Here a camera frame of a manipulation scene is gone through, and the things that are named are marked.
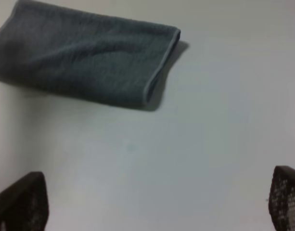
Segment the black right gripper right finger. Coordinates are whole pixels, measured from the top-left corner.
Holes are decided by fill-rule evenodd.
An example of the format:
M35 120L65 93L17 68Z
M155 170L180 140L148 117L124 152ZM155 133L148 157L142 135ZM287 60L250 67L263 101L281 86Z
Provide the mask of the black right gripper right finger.
M269 214L275 230L295 231L295 169L289 166L274 169Z

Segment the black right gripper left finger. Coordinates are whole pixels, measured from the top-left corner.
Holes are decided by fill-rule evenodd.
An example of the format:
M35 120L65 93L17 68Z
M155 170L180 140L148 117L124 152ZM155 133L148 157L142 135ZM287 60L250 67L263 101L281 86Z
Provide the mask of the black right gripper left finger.
M0 231L43 231L49 218L45 176L30 172L0 192Z

